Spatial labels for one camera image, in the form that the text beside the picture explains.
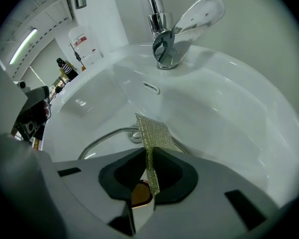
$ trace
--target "sink overflow hole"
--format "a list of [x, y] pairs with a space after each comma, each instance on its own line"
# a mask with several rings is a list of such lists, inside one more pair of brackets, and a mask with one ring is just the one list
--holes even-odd
[[145, 81], [143, 81], [143, 85], [144, 85], [145, 88], [147, 88], [148, 90], [154, 92], [154, 93], [157, 94], [157, 95], [160, 93], [159, 88], [158, 88], [157, 86], [155, 86], [155, 85], [149, 83], [149, 82], [145, 82]]

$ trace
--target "white sink basin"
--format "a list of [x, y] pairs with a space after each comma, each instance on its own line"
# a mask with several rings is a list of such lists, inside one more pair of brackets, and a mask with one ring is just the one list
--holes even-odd
[[[279, 206], [299, 193], [296, 113], [266, 78], [223, 53], [192, 46], [181, 65], [162, 71], [151, 45], [126, 46], [68, 84], [51, 109], [43, 150], [55, 162], [77, 159], [140, 113], [166, 123], [193, 155], [232, 168]], [[121, 133], [88, 155], [140, 146]]]

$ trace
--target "ceiling light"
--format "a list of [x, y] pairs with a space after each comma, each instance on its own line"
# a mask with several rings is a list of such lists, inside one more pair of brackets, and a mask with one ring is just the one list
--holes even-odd
[[12, 57], [10, 64], [13, 64], [13, 62], [16, 60], [17, 56], [19, 55], [19, 53], [21, 52], [21, 50], [23, 49], [23, 47], [26, 45], [26, 43], [31, 39], [31, 37], [37, 32], [37, 30], [34, 28], [31, 33], [26, 37], [26, 39], [22, 42], [22, 44], [20, 45], [20, 47], [17, 49], [16, 53], [14, 54], [14, 56]]

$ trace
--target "ceiling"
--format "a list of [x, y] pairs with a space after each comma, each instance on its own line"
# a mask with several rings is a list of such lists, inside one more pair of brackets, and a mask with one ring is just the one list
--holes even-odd
[[[38, 53], [54, 39], [53, 33], [72, 20], [67, 0], [21, 0], [0, 28], [0, 60], [9, 76], [19, 80]], [[16, 50], [34, 28], [37, 33], [10, 65]]]

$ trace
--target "drain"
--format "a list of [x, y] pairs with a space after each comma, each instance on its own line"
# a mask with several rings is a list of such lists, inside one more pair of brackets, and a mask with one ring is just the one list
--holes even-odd
[[127, 135], [128, 135], [128, 138], [133, 143], [141, 143], [142, 142], [141, 133], [139, 131], [129, 131]]

